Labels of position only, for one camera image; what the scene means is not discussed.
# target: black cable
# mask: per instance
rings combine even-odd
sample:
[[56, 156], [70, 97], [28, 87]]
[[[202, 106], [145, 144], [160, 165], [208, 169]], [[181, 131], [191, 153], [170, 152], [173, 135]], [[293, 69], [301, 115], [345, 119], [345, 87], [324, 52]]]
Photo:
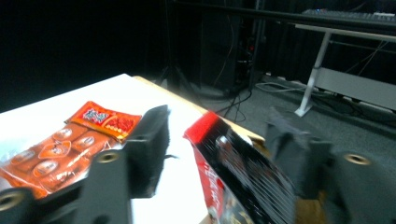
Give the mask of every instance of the black cable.
[[[231, 102], [231, 105], [233, 105], [235, 103], [237, 95], [233, 98], [233, 101]], [[232, 106], [228, 106], [227, 111], [224, 114], [224, 118], [227, 118], [228, 113], [230, 112]]]
[[380, 49], [384, 48], [384, 46], [386, 46], [386, 45], [388, 44], [388, 42], [385, 42], [384, 44], [382, 44], [382, 43], [384, 43], [384, 41], [381, 41], [381, 42], [379, 43], [378, 48], [372, 53], [372, 55], [371, 55], [371, 57], [369, 58], [369, 60], [364, 64], [363, 68], [362, 68], [362, 69], [359, 71], [359, 73], [357, 74], [358, 77], [361, 75], [361, 73], [363, 72], [363, 70], [364, 70], [364, 69], [367, 67], [367, 65], [370, 63], [370, 61], [374, 58], [374, 56], [376, 55], [376, 53], [377, 53]]
[[348, 73], [349, 71], [351, 71], [353, 68], [355, 68], [356, 66], [358, 66], [358, 65], [360, 65], [361, 63], [363, 63], [364, 61], [366, 61], [366, 60], [368, 60], [368, 59], [373, 59], [373, 57], [375, 56], [375, 54], [379, 51], [379, 50], [381, 50], [382, 48], [384, 48], [386, 45], [388, 44], [388, 41], [387, 42], [385, 42], [385, 43], [383, 43], [383, 41], [381, 41], [380, 43], [379, 43], [379, 45], [378, 45], [378, 47], [375, 49], [375, 51], [373, 51], [373, 52], [371, 52], [369, 55], [367, 55], [365, 58], [363, 58], [363, 59], [361, 59], [359, 62], [357, 62], [357, 63], [355, 63], [355, 64], [353, 64], [352, 66], [350, 66], [346, 71], [345, 71], [345, 73]]
[[[226, 2], [226, 0], [224, 0], [224, 6], [227, 7], [227, 2]], [[231, 52], [233, 51], [233, 42], [234, 42], [233, 23], [231, 22], [230, 15], [226, 15], [226, 16], [227, 16], [228, 23], [230, 24], [230, 28], [231, 28], [231, 46], [230, 46], [230, 50], [228, 51], [227, 57], [226, 57], [225, 60], [224, 60], [224, 64], [223, 64], [223, 66], [221, 67], [221, 70], [220, 70], [218, 76], [215, 78], [215, 81], [213, 82], [213, 87], [216, 86], [216, 84], [217, 84], [218, 81], [219, 81], [219, 78], [222, 76], [222, 73], [224, 72], [224, 68], [225, 68], [225, 66], [226, 66], [226, 64], [227, 64], [227, 61], [230, 59]]]
[[[241, 95], [238, 94], [238, 100], [241, 101]], [[233, 122], [236, 123], [236, 118], [238, 117], [238, 112], [239, 112], [239, 107], [241, 106], [241, 104], [238, 104], [238, 106], [236, 107], [236, 112], [235, 112], [235, 118], [233, 119]]]
[[230, 107], [233, 107], [234, 105], [244, 103], [246, 100], [248, 100], [248, 98], [251, 97], [251, 94], [252, 94], [252, 91], [249, 91], [249, 95], [248, 95], [247, 98], [245, 98], [245, 99], [243, 99], [242, 101], [239, 101], [239, 102], [237, 102], [237, 103], [230, 104], [230, 105], [228, 105], [228, 106], [226, 106], [226, 107], [224, 107], [224, 108], [222, 108], [222, 109], [220, 109], [220, 110], [218, 110], [218, 111], [215, 111], [215, 113], [218, 114], [218, 113], [220, 113], [220, 112], [222, 112], [222, 111], [224, 111], [224, 110], [226, 110], [226, 109], [228, 109], [228, 108], [230, 108]]
[[[240, 105], [241, 105], [241, 104], [238, 104], [238, 107], [236, 108], [235, 120], [233, 121], [234, 123], [239, 123], [239, 122], [243, 122], [243, 121], [247, 120], [247, 117], [245, 116], [245, 114], [242, 113], [242, 112], [239, 110]], [[243, 116], [243, 118], [240, 119], [240, 120], [236, 120], [236, 118], [237, 118], [237, 116], [238, 116], [238, 113], [241, 114], [241, 115]]]
[[325, 104], [328, 108], [333, 110], [334, 112], [339, 113], [341, 115], [349, 115], [350, 117], [353, 117], [353, 118], [365, 119], [365, 120], [369, 120], [371, 122], [384, 124], [384, 125], [390, 125], [390, 123], [396, 122], [396, 119], [373, 119], [373, 118], [370, 118], [369, 116], [364, 114], [363, 110], [360, 107], [358, 107], [357, 105], [354, 105], [352, 102], [350, 102], [350, 101], [348, 101], [347, 99], [344, 99], [344, 98], [340, 98], [339, 99], [339, 98], [336, 98], [336, 97], [333, 96], [332, 98], [328, 98], [328, 100], [329, 99], [336, 100], [338, 103], [341, 103], [343, 105], [348, 105], [352, 109], [351, 112], [349, 112], [349, 113], [342, 112], [339, 109], [337, 109], [335, 106], [331, 105], [329, 102], [326, 102], [325, 101], [325, 99], [326, 99], [325, 97], [317, 97], [317, 96], [315, 96], [312, 99], [318, 106], [320, 106], [318, 104], [318, 102], [321, 102], [321, 103]]

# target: keyboard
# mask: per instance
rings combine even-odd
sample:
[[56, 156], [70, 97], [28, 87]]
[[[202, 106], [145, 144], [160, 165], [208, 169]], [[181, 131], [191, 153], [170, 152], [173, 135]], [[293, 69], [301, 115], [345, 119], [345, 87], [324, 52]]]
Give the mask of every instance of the keyboard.
[[395, 22], [396, 17], [390, 13], [362, 13], [346, 11], [328, 11], [323, 9], [308, 9], [303, 12], [304, 15], [312, 15], [323, 18], [339, 18], [345, 20], [362, 20], [362, 21], [382, 21], [385, 23]]

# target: dark background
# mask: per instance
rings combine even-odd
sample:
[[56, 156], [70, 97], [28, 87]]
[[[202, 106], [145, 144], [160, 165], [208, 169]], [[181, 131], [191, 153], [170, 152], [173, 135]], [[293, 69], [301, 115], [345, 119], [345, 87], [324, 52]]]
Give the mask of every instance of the dark background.
[[122, 73], [163, 69], [154, 1], [0, 1], [0, 112]]
[[[366, 4], [356, 9], [362, 2]], [[390, 5], [385, 6], [386, 2], [267, 0], [264, 9], [291, 13], [301, 13], [308, 8], [373, 12], [383, 7], [395, 10]], [[189, 80], [199, 82], [202, 79], [200, 60], [205, 57], [200, 55], [201, 15], [195, 11], [182, 11], [178, 15], [178, 62]], [[166, 64], [164, 37], [162, 0], [2, 0], [0, 112], [122, 73], [158, 78]], [[259, 72], [269, 71], [273, 76], [305, 83], [321, 38], [321, 33], [267, 22], [265, 43], [257, 49], [260, 57], [256, 67]], [[334, 39], [374, 48], [379, 43], [342, 36]], [[228, 48], [224, 49], [219, 53], [226, 58]], [[389, 43], [384, 49], [396, 50], [395, 44]], [[324, 63], [345, 71], [372, 52], [330, 45]], [[378, 52], [361, 75], [396, 84], [395, 60], [395, 54]], [[363, 66], [361, 63], [351, 72], [358, 73]]]

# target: screw hole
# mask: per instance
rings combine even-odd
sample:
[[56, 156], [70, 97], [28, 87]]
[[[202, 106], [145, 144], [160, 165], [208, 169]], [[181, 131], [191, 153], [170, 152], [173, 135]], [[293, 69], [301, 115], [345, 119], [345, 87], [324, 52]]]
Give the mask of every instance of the screw hole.
[[344, 158], [347, 161], [353, 162], [358, 165], [369, 165], [371, 162], [364, 158], [363, 156], [356, 155], [356, 154], [346, 154]]
[[10, 192], [0, 197], [0, 211], [8, 210], [20, 203], [23, 199], [23, 194], [20, 192]]
[[99, 158], [98, 158], [98, 162], [100, 163], [107, 163], [107, 162], [112, 162], [112, 161], [116, 161], [119, 158], [119, 155], [115, 152], [107, 152], [105, 154], [102, 154]]

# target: keyboard stand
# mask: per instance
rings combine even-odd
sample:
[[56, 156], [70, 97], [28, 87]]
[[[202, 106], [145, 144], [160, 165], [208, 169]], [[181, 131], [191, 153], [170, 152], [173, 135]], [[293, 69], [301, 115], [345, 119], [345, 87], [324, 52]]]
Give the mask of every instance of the keyboard stand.
[[315, 65], [312, 68], [303, 100], [301, 101], [300, 107], [295, 111], [295, 114], [302, 117], [312, 107], [311, 94], [315, 87], [337, 92], [351, 98], [362, 100], [369, 104], [396, 110], [396, 101], [394, 100], [394, 96], [396, 95], [395, 85], [321, 67], [332, 34], [350, 35], [359, 38], [369, 38], [388, 42], [396, 42], [396, 36], [369, 34], [301, 24], [296, 24], [295, 26], [299, 29], [324, 32], [324, 37]]

